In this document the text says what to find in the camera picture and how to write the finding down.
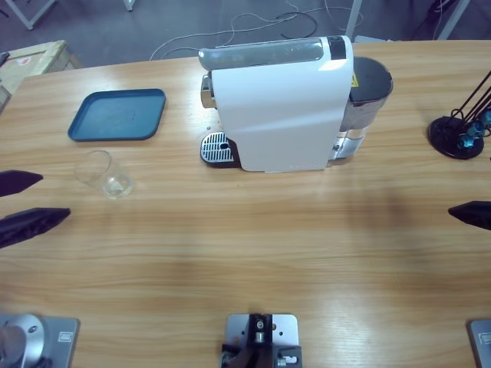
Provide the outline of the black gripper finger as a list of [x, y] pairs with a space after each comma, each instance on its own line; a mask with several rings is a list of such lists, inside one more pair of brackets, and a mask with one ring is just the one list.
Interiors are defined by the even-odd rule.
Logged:
[[490, 201], [471, 201], [448, 209], [448, 213], [461, 222], [486, 230], [491, 229]]
[[23, 192], [37, 182], [43, 175], [21, 170], [5, 170], [0, 172], [0, 196], [10, 196]]
[[33, 208], [7, 215], [1, 219], [1, 248], [42, 235], [70, 214], [66, 208]]

